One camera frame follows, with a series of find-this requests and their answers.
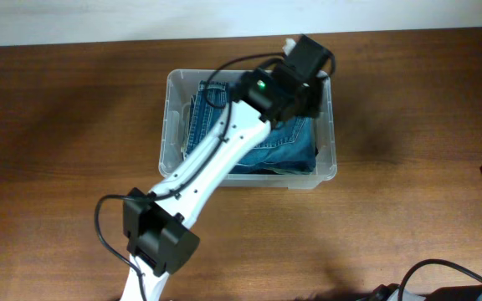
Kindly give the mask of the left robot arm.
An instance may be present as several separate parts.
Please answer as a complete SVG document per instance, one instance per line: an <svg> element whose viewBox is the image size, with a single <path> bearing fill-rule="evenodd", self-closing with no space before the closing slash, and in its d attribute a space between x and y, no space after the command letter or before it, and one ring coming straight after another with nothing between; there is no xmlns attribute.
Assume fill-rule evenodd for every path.
<svg viewBox="0 0 482 301"><path fill-rule="evenodd" d="M322 69L335 63L329 49L303 35L272 71L261 64L243 72L225 111L173 174L147 193L133 189L123 197L131 271L122 299L159 299L200 243L190 229L208 198L277 123L319 114L322 85L331 76Z"/></svg>

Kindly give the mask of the dark blue jeans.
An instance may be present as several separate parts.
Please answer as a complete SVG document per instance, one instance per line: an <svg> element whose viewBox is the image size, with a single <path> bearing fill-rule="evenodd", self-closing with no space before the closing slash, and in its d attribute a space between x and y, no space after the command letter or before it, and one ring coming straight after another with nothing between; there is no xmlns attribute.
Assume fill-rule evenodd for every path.
<svg viewBox="0 0 482 301"><path fill-rule="evenodd" d="M197 93L190 99L185 139L181 147L188 156L212 129L229 99L227 82L207 83L202 80ZM270 131L269 136L255 146L231 170L233 174L310 174L316 166L313 120L295 117Z"/></svg>

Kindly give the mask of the clear plastic storage bin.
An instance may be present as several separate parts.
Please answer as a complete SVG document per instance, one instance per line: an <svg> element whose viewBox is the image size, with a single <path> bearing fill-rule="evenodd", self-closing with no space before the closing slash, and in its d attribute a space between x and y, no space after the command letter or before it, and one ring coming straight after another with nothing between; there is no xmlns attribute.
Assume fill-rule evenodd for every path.
<svg viewBox="0 0 482 301"><path fill-rule="evenodd" d="M167 76L167 92L162 127L162 142L158 169L169 177L183 161L182 144L187 137L191 97L198 84L207 79L211 69L174 69ZM331 101L331 81L322 89L320 114L313 125L318 150L315 170L309 175L229 174L222 186L284 187L313 189L323 181L333 179L338 171Z"/></svg>

